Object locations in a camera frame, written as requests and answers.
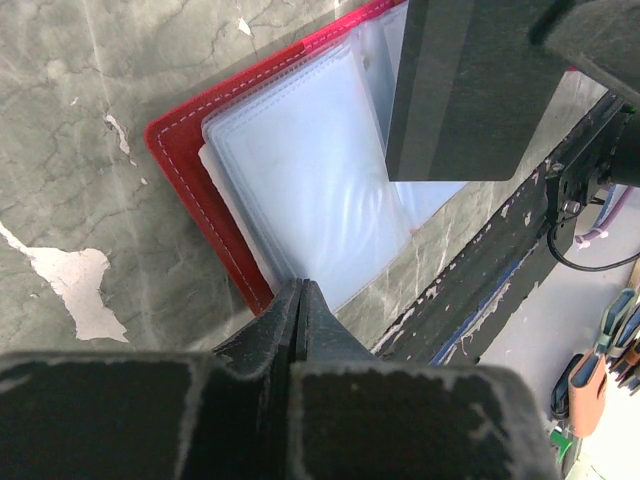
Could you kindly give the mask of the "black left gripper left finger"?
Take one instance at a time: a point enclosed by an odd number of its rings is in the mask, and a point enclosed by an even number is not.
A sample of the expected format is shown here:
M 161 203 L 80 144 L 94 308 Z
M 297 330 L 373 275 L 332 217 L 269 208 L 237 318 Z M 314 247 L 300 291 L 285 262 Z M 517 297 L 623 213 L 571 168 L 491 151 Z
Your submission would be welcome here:
M 280 479 L 301 297 L 206 352 L 1 358 L 5 479 Z

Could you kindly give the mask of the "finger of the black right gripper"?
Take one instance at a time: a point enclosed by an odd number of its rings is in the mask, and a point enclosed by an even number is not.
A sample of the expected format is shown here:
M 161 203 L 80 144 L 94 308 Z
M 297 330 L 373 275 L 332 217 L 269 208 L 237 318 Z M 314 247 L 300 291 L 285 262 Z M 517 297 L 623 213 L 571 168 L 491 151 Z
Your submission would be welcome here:
M 639 105 L 637 1 L 555 1 L 532 27 L 530 41 Z

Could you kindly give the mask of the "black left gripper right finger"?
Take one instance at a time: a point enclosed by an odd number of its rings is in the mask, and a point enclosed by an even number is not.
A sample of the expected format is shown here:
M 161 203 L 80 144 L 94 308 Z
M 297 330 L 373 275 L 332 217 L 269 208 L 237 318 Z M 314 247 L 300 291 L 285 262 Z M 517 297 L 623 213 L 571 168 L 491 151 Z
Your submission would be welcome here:
M 535 399 L 514 371 L 375 358 L 305 281 L 290 370 L 293 479 L 555 479 Z

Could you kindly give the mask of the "red card holder wallet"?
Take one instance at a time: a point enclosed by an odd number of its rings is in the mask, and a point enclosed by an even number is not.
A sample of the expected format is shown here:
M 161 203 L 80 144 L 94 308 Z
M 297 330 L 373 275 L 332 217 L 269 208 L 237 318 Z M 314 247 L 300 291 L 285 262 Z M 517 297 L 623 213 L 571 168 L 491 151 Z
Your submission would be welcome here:
M 293 278 L 337 311 L 461 189 L 385 165 L 408 5 L 371 1 L 146 128 L 248 307 Z

